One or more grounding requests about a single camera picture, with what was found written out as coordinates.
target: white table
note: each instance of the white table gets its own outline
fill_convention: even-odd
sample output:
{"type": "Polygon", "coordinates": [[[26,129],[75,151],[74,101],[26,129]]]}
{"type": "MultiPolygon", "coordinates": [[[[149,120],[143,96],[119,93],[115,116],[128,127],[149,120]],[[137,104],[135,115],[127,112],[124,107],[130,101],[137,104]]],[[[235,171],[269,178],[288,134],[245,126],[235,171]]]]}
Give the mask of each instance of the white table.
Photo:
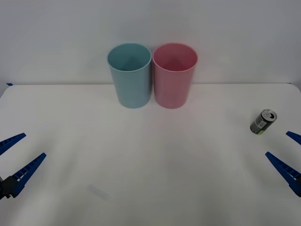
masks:
{"type": "Polygon", "coordinates": [[[113,85],[12,86],[0,99],[2,178],[47,154],[1,226],[299,226],[301,199],[266,158],[301,171],[301,93],[289,84],[193,85],[187,103],[139,109],[113,85]],[[250,123],[278,114],[262,135],[250,123]]]}

